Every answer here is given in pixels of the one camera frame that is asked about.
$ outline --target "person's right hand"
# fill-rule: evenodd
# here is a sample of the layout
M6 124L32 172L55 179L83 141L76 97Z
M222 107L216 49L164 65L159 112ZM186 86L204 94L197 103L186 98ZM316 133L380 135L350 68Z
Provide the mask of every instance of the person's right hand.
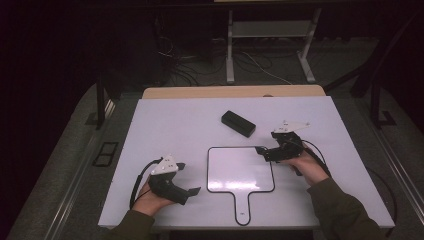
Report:
M292 158L289 160L284 160L284 161L281 161L281 163L295 166L303 174L306 182L310 186L317 184L324 179L329 178L329 176L318 165L315 159L311 155L309 155L306 151L303 151L299 157Z

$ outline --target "metal stand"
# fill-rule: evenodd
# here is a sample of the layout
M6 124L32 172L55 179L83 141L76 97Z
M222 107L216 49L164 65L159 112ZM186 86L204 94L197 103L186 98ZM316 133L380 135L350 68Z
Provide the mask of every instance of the metal stand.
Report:
M228 17L228 41L227 41L227 84L234 84L234 65L232 57L232 42L234 37L305 37L305 45L302 51L298 54L300 65L302 66L308 83L315 83L315 77L306 59L309 48L315 34L315 29L318 25L318 19L321 14L321 8L314 11L311 21L279 21L265 23L259 26L259 22L249 22L243 24L237 22L237 33L233 22L233 11L229 11Z

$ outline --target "dark background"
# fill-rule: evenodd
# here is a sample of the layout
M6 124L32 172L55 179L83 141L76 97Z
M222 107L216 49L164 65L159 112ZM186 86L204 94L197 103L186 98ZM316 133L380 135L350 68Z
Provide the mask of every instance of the dark background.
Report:
M369 2L324 8L317 39L349 41L351 37L386 36L384 32L396 29L420 1ZM166 34L181 45L187 39L201 42L225 38L227 13L167 11L163 13L163 28L158 30L157 25L152 27L157 16L154 11L87 10L79 2L53 0L9 0L0 4L3 239L87 89L99 77L118 89L110 93L115 97L125 89L160 86L165 76L158 60L145 60L146 56L158 59L155 34ZM236 17L279 18L279 14L251 11L239 12ZM422 131L424 39L418 33L422 32L423 19L422 12L414 18L377 76Z

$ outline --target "gray carpet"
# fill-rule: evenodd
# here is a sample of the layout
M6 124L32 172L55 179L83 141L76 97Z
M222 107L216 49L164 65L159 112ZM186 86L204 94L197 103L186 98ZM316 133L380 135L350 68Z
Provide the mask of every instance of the gray carpet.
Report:
M348 43L339 40L314 42L308 59L310 59L317 83L324 86L362 64L376 43L377 41L373 39L353 39ZM277 40L272 45L266 40L254 43L236 42L235 85L284 84L281 79L261 73L242 52L248 52L266 71L293 84L306 84L297 57L293 55L300 46L299 41L287 39ZM217 56L213 60L203 61L194 58L192 61L183 62L186 66L180 66L178 69L189 73L199 85L225 85L225 65L222 66L225 59L222 55L223 50L224 45L218 40L216 51L214 51ZM166 86L188 86L189 81L188 75L182 77L171 74ZM195 86L196 81L191 81L191 85ZM370 169L370 176L386 207L392 217L397 215L396 227L389 239L421 239L424 236L424 227L398 184L387 163L385 152L373 133L367 109L369 97L351 98L349 89L352 83L353 81L341 85L329 95L333 97L364 165ZM87 92L76 108L30 201L25 205L21 217L11 232L10 239L44 239L47 233L49 233L47 239L100 239L108 231L98 227L97 222L139 97L139 93L123 94L121 100L114 102L115 109L105 125L96 131L94 126L86 125L90 114L95 113L95 88ZM396 126L383 127L381 132L387 137L417 188L424 192L423 176L420 174L424 170L423 135L390 94L383 92L381 99L382 110L389 111L397 123ZM118 150L111 166L91 166L91 162L104 142L118 143ZM87 155L89 155L88 163L81 162ZM83 174L76 184L73 179L78 169L82 169ZM76 186L74 195L66 194L70 185ZM69 206L66 217L62 224L53 228L56 232L48 232L54 220L55 211L59 209L65 196L68 196L65 203ZM315 231L314 235L315 239L324 239L319 231ZM268 239L279 238L270 234Z

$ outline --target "floor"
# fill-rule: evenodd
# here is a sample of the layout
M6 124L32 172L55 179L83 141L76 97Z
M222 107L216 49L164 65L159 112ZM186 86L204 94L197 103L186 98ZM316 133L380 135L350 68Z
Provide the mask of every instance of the floor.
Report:
M178 49L169 39L164 41L168 44L164 44L160 51L163 61L169 63L164 86L226 85L223 39L213 40L208 56L189 49ZM368 38L349 42L327 39L313 42L308 60L317 84L325 86L361 65L377 43L377 40ZM296 57L301 46L300 39L236 40L235 85L307 84ZM423 202L419 193L424 192L424 176L421 174L424 170L424 161L421 161L424 137L390 94L384 91L381 110L389 112L396 125L375 129L368 117L369 95L352 98L349 90L353 82L354 79L327 95L333 98L396 223L394 229L385 230L388 239L420 239L424 235L424 221L417 212L421 211L420 204ZM26 217L18 219L10 239L99 239L108 231L98 227L97 222L141 94L128 91L122 94L120 100L113 101L105 124L96 130L95 86L87 91L34 188L30 198L35 201L25 205L21 216ZM91 166L104 142L118 143L111 166ZM391 163L395 160L401 165ZM406 177L395 174L401 167L407 173ZM418 195L408 190L414 188ZM261 235L260 239L283 239L278 234L268 233L267 237ZM315 239L325 239L320 231L313 234ZM196 238L187 234L171 234L170 237Z

